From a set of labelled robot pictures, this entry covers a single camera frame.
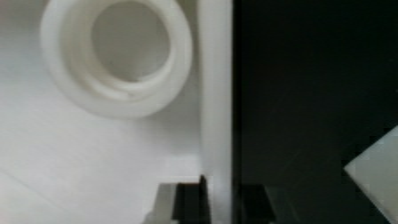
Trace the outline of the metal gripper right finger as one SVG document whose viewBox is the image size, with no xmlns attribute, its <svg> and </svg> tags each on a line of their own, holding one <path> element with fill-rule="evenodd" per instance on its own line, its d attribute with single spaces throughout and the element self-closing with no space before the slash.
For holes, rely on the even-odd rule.
<svg viewBox="0 0 398 224">
<path fill-rule="evenodd" d="M 242 186 L 240 224 L 294 224 L 297 218 L 283 188 Z"/>
</svg>

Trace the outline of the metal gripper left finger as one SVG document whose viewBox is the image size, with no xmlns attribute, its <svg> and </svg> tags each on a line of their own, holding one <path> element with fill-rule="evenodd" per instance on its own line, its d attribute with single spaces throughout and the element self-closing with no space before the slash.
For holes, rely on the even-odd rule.
<svg viewBox="0 0 398 224">
<path fill-rule="evenodd" d="M 208 181 L 162 183 L 143 224 L 212 224 Z"/>
</svg>

